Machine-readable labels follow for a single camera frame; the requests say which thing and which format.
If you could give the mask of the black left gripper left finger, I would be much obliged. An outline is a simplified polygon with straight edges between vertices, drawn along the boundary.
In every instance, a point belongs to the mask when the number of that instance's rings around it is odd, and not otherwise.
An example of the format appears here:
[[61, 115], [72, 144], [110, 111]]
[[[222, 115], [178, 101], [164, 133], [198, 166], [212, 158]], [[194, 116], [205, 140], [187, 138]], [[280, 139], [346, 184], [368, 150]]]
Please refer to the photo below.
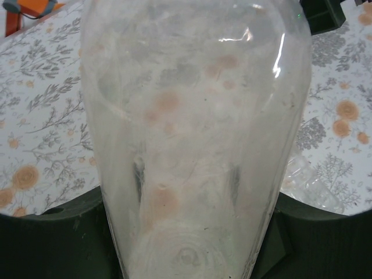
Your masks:
[[1, 278], [121, 278], [100, 188], [41, 215], [1, 215]]

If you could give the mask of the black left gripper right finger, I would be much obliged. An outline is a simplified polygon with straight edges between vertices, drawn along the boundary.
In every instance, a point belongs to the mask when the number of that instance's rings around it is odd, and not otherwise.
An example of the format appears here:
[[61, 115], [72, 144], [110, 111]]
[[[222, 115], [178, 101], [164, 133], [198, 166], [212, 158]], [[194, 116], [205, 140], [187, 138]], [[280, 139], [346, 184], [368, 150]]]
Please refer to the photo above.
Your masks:
[[280, 194], [252, 278], [371, 278], [371, 211], [345, 216]]

